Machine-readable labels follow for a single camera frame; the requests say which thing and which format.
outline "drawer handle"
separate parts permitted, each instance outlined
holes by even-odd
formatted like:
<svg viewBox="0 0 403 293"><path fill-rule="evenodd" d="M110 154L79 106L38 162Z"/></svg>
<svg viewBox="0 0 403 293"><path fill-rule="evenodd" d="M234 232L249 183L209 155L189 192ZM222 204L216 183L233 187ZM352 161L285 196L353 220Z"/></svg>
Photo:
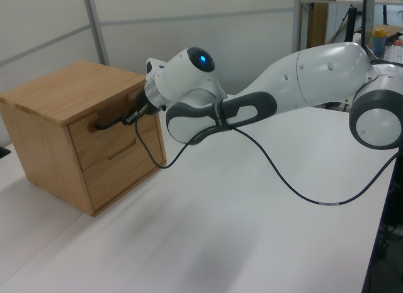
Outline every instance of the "drawer handle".
<svg viewBox="0 0 403 293"><path fill-rule="evenodd" d="M113 153L112 155L108 156L108 160L112 160L113 158L117 157L119 154L125 152L127 149L129 149L130 147L132 147L133 145L136 144L137 139L135 138L134 141L132 143L130 143L128 146L119 149L117 152Z"/></svg>
<svg viewBox="0 0 403 293"><path fill-rule="evenodd" d="M105 130L105 129L108 129L108 128L114 126L115 124L117 124L119 122L122 122L125 125L132 125L138 115L139 115L139 113L136 111L136 109L133 108L128 113L121 115L120 117L112 120L109 123L106 123L106 124L95 123L95 129Z"/></svg>

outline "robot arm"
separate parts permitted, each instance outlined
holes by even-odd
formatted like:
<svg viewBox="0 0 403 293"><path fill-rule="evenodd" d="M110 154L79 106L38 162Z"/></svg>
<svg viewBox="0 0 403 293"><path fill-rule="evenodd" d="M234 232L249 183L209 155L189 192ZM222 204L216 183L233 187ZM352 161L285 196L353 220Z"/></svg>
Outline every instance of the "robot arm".
<svg viewBox="0 0 403 293"><path fill-rule="evenodd" d="M356 94L349 121L354 137L374 149L403 146L403 68L371 65L354 43L323 45L286 56L230 98L214 69L210 55L198 48L184 50L166 64L149 59L147 83L137 104L145 113L168 108L167 128L179 142L208 129L194 140L197 144L229 127Z"/></svg>

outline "table surface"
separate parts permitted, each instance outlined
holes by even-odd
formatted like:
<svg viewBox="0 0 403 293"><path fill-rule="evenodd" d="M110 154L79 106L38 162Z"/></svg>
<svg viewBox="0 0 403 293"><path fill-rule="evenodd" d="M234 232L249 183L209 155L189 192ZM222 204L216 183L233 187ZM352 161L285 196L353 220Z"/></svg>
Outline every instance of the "table surface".
<svg viewBox="0 0 403 293"><path fill-rule="evenodd" d="M363 0L301 0L301 2L362 4ZM375 4L376 5L403 5L403 1L401 1L401 0L375 0Z"/></svg>
<svg viewBox="0 0 403 293"><path fill-rule="evenodd" d="M395 152L361 146L347 113L318 108L244 130L323 202L355 195ZM170 162L181 145L165 145ZM361 292L393 170L350 204L318 206L289 191L254 144L224 132L92 218L31 184L9 148L0 292Z"/></svg>

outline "white wall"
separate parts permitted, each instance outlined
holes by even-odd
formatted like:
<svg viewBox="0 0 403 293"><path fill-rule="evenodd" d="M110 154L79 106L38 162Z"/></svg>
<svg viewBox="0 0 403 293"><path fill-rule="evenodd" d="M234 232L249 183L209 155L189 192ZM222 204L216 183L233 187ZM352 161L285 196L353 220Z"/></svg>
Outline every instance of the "white wall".
<svg viewBox="0 0 403 293"><path fill-rule="evenodd" d="M99 62L84 0L0 0L0 92L77 60ZM0 146L11 142L0 118Z"/></svg>
<svg viewBox="0 0 403 293"><path fill-rule="evenodd" d="M0 0L0 92L71 64L145 72L184 48L209 51L237 93L297 46L298 0ZM0 146L11 141L0 119Z"/></svg>
<svg viewBox="0 0 403 293"><path fill-rule="evenodd" d="M145 72L192 46L207 50L228 93L292 52L295 0L93 0L112 66Z"/></svg>

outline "wooden drawer cabinet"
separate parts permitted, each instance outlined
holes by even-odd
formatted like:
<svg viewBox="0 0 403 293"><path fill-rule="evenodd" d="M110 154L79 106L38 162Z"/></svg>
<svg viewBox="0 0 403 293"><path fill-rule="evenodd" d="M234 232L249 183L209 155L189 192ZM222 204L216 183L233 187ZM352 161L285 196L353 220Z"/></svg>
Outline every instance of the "wooden drawer cabinet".
<svg viewBox="0 0 403 293"><path fill-rule="evenodd" d="M134 126L95 129L133 107L144 83L142 74L82 61L0 94L26 177L96 215L157 171ZM142 117L139 131L165 164L158 117Z"/></svg>

